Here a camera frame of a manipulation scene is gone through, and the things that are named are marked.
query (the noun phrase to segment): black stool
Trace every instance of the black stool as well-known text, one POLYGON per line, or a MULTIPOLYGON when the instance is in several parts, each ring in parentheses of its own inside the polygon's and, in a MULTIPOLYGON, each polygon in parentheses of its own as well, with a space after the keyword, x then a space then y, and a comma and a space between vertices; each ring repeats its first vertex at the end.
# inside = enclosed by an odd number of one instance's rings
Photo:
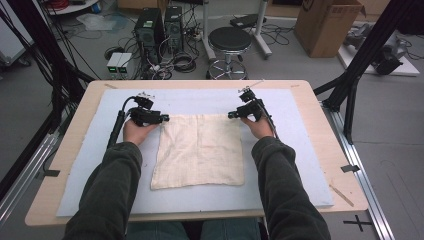
POLYGON ((224 53, 225 60, 217 60, 209 66, 206 74, 207 79, 247 79, 246 68, 237 61, 231 60, 232 55, 237 55, 242 61, 240 54, 246 52, 252 39, 250 34, 235 27, 222 27, 213 30, 209 34, 209 46, 215 51, 224 53))

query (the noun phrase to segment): black pole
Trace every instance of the black pole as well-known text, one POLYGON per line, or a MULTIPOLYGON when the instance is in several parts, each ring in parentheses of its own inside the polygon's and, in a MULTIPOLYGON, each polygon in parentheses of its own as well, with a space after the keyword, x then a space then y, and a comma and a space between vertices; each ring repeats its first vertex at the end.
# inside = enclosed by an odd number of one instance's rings
POLYGON ((330 97, 323 101, 324 106, 331 111, 339 111, 340 105, 348 98, 343 132, 350 144, 353 144, 351 136, 352 122, 359 80, 393 34, 398 24, 407 15, 414 1, 391 0, 346 71, 335 80, 314 90, 314 93, 319 95, 334 88, 330 97))

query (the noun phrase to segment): white sheet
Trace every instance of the white sheet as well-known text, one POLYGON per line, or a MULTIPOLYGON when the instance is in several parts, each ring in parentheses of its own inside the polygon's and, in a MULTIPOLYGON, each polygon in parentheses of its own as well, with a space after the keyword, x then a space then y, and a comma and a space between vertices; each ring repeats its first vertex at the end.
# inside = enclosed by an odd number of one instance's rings
MULTIPOLYGON (((72 216, 87 178, 101 162, 116 120, 118 110, 129 97, 145 91, 155 95, 153 110, 167 114, 227 114, 244 103, 237 89, 111 89, 104 92, 97 112, 88 128, 81 150, 75 160, 57 216, 72 216)), ((253 89, 263 99, 273 116, 283 142, 296 150, 303 185, 316 207, 332 206, 328 184, 304 127, 290 90, 253 89)), ((127 109, 136 106, 132 101, 127 109)), ((152 131, 140 150, 143 166, 137 197, 132 213, 177 213, 225 210, 262 209, 257 186, 257 170, 251 157, 256 138, 240 122, 245 184, 241 186, 200 185, 152 191, 150 181, 159 146, 159 128, 152 131)))

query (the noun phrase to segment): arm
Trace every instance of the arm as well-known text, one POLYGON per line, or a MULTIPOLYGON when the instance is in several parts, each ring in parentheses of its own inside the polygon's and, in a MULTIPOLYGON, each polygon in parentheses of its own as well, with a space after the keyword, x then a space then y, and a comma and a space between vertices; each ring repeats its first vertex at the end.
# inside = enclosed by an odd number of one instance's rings
POLYGON ((90 175, 79 210, 66 224, 64 239, 124 239, 141 173, 138 145, 155 127, 125 124, 124 142, 107 149, 90 175))
POLYGON ((295 165, 295 151, 275 139, 262 117, 241 119, 260 139, 252 149, 271 239, 330 239, 327 224, 309 201, 295 165))

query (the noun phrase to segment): table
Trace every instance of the table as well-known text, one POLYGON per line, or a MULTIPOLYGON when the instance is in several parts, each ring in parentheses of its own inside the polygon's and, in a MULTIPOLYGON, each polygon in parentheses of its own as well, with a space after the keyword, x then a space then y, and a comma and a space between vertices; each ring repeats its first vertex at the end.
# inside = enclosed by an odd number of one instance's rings
MULTIPOLYGON (((50 169, 60 170, 58 177, 46 177, 31 205, 25 222, 29 226, 66 224, 69 218, 56 217, 67 176, 82 145, 85 133, 106 89, 241 89, 257 81, 95 81, 90 83, 75 116, 52 161, 50 169)), ((315 153, 323 169, 335 205, 319 209, 320 212, 364 211, 367 200, 352 172, 344 173, 340 167, 347 159, 327 121, 308 82, 303 80, 274 80, 263 82, 255 88, 290 89, 295 98, 305 128, 309 133, 315 153)), ((224 217, 264 216, 263 211, 196 212, 179 214, 132 215, 130 221, 156 221, 178 219, 206 219, 224 217)))

